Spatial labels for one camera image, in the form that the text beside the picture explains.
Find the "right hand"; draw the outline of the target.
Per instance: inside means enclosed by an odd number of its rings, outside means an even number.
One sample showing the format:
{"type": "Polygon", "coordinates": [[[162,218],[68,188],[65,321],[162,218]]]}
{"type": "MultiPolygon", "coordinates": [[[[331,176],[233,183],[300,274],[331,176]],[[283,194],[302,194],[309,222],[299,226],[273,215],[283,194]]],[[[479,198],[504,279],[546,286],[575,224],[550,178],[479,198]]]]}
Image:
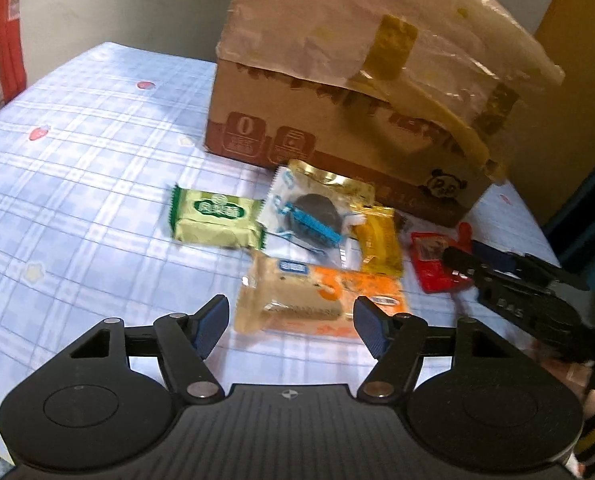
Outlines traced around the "right hand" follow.
{"type": "Polygon", "coordinates": [[[571,389],[581,402],[584,426],[573,452],[573,464],[577,468],[575,476],[595,479],[595,389],[587,389],[593,370],[587,364],[558,361],[545,352],[537,352],[535,360],[571,389]]]}

